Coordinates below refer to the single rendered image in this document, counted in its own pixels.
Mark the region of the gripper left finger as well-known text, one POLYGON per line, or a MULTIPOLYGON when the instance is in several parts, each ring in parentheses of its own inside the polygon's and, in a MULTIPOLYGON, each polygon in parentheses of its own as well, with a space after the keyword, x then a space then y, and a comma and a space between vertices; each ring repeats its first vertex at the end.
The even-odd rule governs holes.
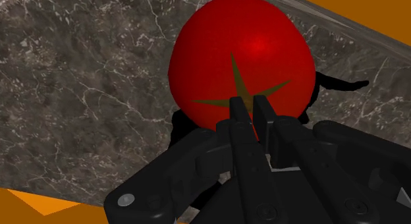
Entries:
POLYGON ((279 195, 266 160, 275 113, 254 96, 250 117, 242 98, 229 100, 230 117, 215 131, 197 129, 110 192, 103 203, 109 224, 177 224, 187 207, 221 173, 221 187, 192 224, 279 224, 279 195))

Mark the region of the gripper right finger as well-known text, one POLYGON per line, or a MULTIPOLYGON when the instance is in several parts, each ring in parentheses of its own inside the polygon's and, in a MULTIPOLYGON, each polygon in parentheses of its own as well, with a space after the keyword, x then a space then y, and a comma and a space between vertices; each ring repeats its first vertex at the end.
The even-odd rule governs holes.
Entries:
POLYGON ((335 121, 306 128, 254 96, 253 122, 275 169, 296 165, 334 224, 411 224, 411 149, 335 121))

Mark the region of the red tomato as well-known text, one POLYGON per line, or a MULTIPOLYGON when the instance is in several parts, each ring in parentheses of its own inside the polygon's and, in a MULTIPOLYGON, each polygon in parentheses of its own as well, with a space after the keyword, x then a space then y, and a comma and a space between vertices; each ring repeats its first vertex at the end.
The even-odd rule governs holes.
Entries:
POLYGON ((299 117, 310 102, 315 65, 290 19, 264 0, 212 0, 182 27, 168 70, 178 111, 171 138, 215 129, 229 117, 229 99, 252 106, 265 95, 279 115, 299 117))

